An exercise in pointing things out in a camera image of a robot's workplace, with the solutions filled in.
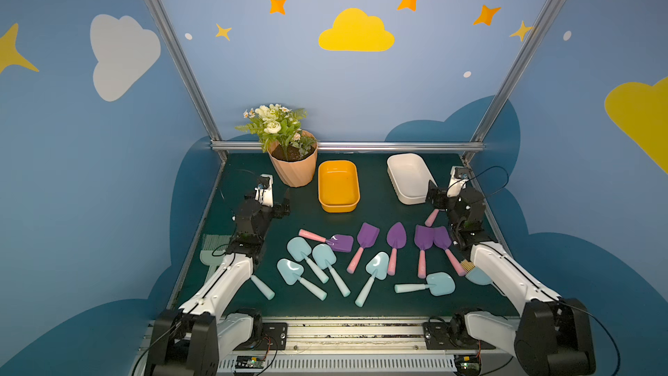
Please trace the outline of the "white plastic storage box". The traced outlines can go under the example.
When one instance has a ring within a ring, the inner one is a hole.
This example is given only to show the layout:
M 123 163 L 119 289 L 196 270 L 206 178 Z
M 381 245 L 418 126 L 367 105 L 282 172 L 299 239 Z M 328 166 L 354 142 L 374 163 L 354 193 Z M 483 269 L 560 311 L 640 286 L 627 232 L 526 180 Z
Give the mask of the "white plastic storage box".
M 424 204 L 429 184 L 436 184 L 426 162 L 415 153 L 390 156 L 387 172 L 398 200 L 404 205 Z

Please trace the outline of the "yellow plastic storage box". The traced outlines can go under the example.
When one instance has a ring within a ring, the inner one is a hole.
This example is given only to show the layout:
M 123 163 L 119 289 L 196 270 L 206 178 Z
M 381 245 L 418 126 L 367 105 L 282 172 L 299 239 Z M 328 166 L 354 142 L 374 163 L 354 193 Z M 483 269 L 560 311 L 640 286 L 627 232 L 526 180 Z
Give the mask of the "yellow plastic storage box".
M 358 169 L 349 160 L 329 160 L 318 167 L 318 200 L 328 213 L 354 211 L 361 200 Z

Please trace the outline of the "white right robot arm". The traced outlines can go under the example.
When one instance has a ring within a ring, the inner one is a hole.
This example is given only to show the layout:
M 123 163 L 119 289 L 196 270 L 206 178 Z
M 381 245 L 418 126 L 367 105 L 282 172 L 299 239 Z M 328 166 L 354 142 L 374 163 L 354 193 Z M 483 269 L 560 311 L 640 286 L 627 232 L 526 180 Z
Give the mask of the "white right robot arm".
M 485 198 L 464 179 L 452 194 L 428 183 L 427 202 L 447 213 L 454 240 L 475 269 L 482 271 L 519 314 L 519 322 L 486 311 L 456 314 L 449 328 L 452 343 L 485 342 L 517 359 L 528 375 L 592 375 L 596 371 L 593 334 L 586 307 L 564 299 L 532 277 L 482 226 Z

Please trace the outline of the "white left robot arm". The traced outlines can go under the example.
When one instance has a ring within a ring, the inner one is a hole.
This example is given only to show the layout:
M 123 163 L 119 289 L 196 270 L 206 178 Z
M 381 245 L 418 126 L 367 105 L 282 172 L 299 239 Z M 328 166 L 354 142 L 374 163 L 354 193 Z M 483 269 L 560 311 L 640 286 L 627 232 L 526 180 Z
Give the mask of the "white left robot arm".
M 224 311 L 264 257 L 271 221 L 290 212 L 288 195 L 272 205 L 261 197 L 245 196 L 217 271 L 182 306 L 163 310 L 155 320 L 151 344 L 143 353 L 144 375 L 215 375 L 222 358 L 262 338 L 259 313 L 225 316 Z

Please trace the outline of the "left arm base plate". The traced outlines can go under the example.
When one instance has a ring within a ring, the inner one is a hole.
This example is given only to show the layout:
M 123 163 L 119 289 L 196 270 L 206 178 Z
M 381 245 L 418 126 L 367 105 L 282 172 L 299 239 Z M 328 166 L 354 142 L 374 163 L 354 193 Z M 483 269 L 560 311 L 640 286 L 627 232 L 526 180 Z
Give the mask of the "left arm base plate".
M 250 339 L 235 348 L 236 351 L 266 351 L 286 348 L 288 324 L 286 322 L 264 322 L 262 328 L 255 326 Z

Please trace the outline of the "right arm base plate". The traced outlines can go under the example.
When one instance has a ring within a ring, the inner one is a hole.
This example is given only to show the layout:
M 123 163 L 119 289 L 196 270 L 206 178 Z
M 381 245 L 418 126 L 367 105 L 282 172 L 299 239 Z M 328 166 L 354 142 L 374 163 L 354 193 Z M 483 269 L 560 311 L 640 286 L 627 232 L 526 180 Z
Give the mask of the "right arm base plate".
M 462 320 L 434 320 L 422 324 L 428 350 L 494 350 L 495 346 L 473 339 Z

